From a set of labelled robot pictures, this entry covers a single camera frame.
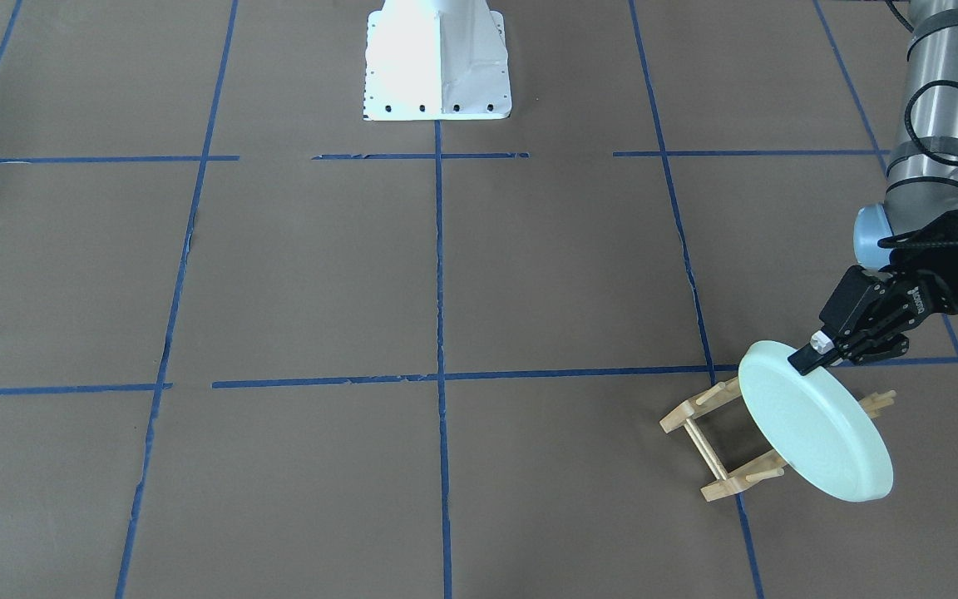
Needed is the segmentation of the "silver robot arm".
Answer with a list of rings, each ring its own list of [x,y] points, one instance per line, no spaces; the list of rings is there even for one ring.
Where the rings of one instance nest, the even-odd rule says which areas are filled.
[[[958,1],[909,4],[907,78],[885,197],[854,224],[855,265],[788,363],[802,375],[904,355],[907,333],[958,314]]]

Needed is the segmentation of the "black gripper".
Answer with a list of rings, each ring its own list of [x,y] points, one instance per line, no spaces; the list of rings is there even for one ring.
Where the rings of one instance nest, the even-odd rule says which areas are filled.
[[[933,314],[958,314],[958,210],[879,246],[891,250],[889,265],[849,268],[822,307],[821,329],[788,356],[799,375],[902,356],[907,331]]]

